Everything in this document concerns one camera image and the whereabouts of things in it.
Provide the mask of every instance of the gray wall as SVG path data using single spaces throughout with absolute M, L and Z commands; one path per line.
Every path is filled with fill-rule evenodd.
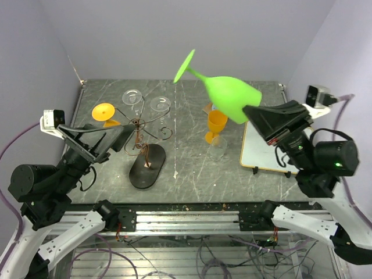
M 339 129 L 353 137 L 359 148 L 360 166 L 348 178 L 354 199 L 372 216 L 372 2 L 337 1 L 315 36 L 288 84 L 289 97 L 303 102 L 308 84 L 329 87 L 336 96 L 354 93 Z M 340 105 L 331 116 L 316 121 L 332 127 Z M 322 138 L 330 139 L 324 133 Z M 354 278 L 370 278 L 372 266 L 352 266 Z
M 37 123 L 44 109 L 63 109 L 70 121 L 80 87 L 41 4 L 1 1 L 0 148 L 26 127 Z M 62 140 L 38 128 L 28 132 L 0 161 L 1 190 L 8 193 L 10 175 L 17 165 L 56 163 L 62 148 Z M 15 217 L 0 203 L 0 251 L 15 228 Z
M 42 0 L 82 79 L 205 75 L 289 81 L 334 0 Z

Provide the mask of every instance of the black oval base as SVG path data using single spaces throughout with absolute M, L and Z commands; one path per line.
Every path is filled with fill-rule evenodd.
M 165 158 L 164 148 L 158 144 L 149 144 L 148 159 L 151 165 L 150 167 L 145 167 L 145 155 L 138 155 L 129 171 L 130 183 L 141 190 L 153 186 L 162 170 Z

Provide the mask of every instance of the green wine glass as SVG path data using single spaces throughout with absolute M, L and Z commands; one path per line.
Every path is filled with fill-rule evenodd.
M 176 83 L 185 71 L 203 81 L 210 101 L 232 121 L 242 124 L 248 121 L 243 112 L 246 105 L 259 106 L 262 94 L 244 81 L 235 77 L 206 77 L 189 67 L 195 53 L 193 49 L 178 70 L 173 83 Z

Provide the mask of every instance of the tabletop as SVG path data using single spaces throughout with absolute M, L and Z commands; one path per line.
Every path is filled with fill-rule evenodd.
M 262 92 L 262 106 L 284 102 L 278 83 L 247 83 Z M 207 114 L 202 111 L 209 99 L 201 81 L 181 80 L 173 84 L 170 80 L 87 80 L 74 114 L 73 126 L 82 127 L 87 123 L 101 126 L 102 123 L 92 118 L 91 112 L 96 105 L 104 102 L 113 104 L 129 118 L 135 117 L 141 104 L 128 106 L 122 101 L 123 93 L 131 89 L 139 90 L 145 98 L 142 115 L 145 120 L 160 115 L 150 107 L 154 97 L 166 96 L 171 101 L 166 124 L 173 130 L 172 137 L 159 141 L 144 135 L 144 142 L 159 144 L 166 151 L 166 161 L 158 180 L 148 190 L 134 188 L 128 173 L 135 157 L 128 156 L 123 150 L 118 153 L 112 151 L 109 161 L 94 165 L 98 176 L 89 191 L 80 192 L 76 188 L 69 193 L 74 203 L 95 203 L 102 199 L 113 203 L 308 200 L 293 177 L 286 178 L 282 173 L 264 170 L 253 175 L 252 169 L 240 165 L 244 124 L 238 125 L 229 120 L 220 134 L 228 142 L 225 155 L 220 161 L 209 159 L 209 144 L 204 140 L 208 132 Z M 113 119 L 122 124 L 128 122 L 119 113 L 115 113 Z M 149 123 L 146 129 L 155 131 L 156 122 Z M 83 177 L 83 186 L 90 185 L 92 178 L 92 173 Z

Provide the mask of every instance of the wine glass stem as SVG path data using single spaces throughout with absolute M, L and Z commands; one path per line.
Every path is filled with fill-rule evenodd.
M 187 70 L 193 74 L 195 77 L 199 78 L 200 80 L 204 81 L 207 77 L 203 76 L 202 74 L 198 73 L 197 71 L 191 69 L 190 67 L 187 67 Z

